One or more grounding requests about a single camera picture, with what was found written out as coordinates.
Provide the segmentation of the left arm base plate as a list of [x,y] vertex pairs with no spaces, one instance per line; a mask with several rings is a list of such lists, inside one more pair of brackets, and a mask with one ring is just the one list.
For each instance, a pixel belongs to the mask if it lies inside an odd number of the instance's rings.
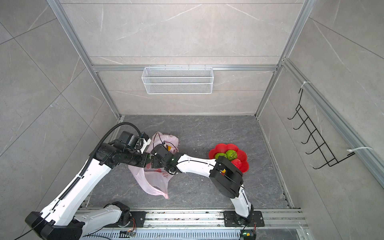
[[142,228],[144,226],[146,212],[122,212],[119,221],[116,223],[121,228],[133,228],[134,226]]

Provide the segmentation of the red flower-shaped plate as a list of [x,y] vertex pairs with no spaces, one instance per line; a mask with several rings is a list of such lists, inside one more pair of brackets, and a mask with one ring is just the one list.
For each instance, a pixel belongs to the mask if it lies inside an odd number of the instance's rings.
[[243,151],[240,150],[238,146],[234,144],[218,144],[215,146],[214,149],[210,150],[209,152],[209,158],[215,159],[215,154],[217,153],[226,153],[228,150],[235,150],[238,154],[238,159],[242,162],[242,166],[239,169],[243,174],[246,173],[249,170],[249,163],[248,163],[248,156]]

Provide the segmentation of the aluminium mounting rail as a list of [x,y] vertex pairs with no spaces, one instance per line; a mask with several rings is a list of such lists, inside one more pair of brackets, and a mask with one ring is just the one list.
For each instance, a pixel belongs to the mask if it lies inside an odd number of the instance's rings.
[[[131,210],[131,212],[146,212],[144,226],[135,227],[139,230],[242,230],[244,227],[226,227],[224,214],[226,210]],[[246,227],[252,229],[294,229],[307,230],[308,223],[299,209],[261,209],[264,217],[264,227]]]

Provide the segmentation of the green fake fruit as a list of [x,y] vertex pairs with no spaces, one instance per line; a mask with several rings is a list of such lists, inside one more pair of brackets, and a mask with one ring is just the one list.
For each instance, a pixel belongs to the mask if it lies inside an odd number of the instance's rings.
[[225,153],[217,153],[217,154],[215,154],[215,159],[218,159],[220,157],[228,158]]
[[233,161],[238,158],[238,154],[235,150],[226,151],[226,157],[229,161]]

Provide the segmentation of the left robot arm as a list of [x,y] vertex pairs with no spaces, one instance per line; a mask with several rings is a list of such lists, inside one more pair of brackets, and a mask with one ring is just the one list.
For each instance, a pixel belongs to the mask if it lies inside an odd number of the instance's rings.
[[102,142],[59,196],[40,212],[31,212],[25,222],[43,240],[79,240],[107,225],[132,225],[130,208],[121,202],[85,215],[76,212],[98,182],[117,165],[144,167],[149,161],[145,150],[150,143],[145,133],[138,137],[128,132],[113,142]]

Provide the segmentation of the pink plastic bag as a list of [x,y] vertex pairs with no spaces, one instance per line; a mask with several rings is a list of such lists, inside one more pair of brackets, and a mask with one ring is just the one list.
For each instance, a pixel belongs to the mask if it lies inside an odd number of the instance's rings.
[[[170,151],[172,154],[179,151],[179,139],[176,136],[156,132],[151,140],[146,153],[150,153],[154,146],[159,144],[165,144],[166,148],[167,146],[172,147]],[[153,169],[151,164],[147,164],[144,168],[129,166],[129,170],[144,192],[149,195],[163,196],[165,199],[169,199],[168,183],[173,175],[170,175],[163,168]]]

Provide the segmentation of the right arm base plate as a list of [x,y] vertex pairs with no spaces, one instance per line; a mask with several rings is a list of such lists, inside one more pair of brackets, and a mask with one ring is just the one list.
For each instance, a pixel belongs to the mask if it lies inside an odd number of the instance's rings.
[[264,217],[260,211],[251,211],[245,218],[238,215],[235,211],[224,211],[224,223],[226,227],[264,227]]

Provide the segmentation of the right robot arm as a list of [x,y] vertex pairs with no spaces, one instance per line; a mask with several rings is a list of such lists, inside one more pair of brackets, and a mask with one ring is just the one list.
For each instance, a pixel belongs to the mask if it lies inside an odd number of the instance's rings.
[[219,157],[209,160],[182,153],[173,154],[163,145],[155,146],[151,155],[152,163],[171,175],[191,173],[209,178],[222,195],[231,199],[237,222],[240,225],[251,222],[254,208],[246,196],[243,173],[228,159]]

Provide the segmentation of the red fake fruit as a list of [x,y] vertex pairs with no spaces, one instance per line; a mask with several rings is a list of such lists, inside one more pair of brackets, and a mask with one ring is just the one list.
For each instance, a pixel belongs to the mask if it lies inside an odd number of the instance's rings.
[[232,163],[235,167],[237,167],[238,169],[240,169],[241,166],[242,166],[242,162],[241,162],[239,159],[234,159],[234,160],[231,161],[231,163]]

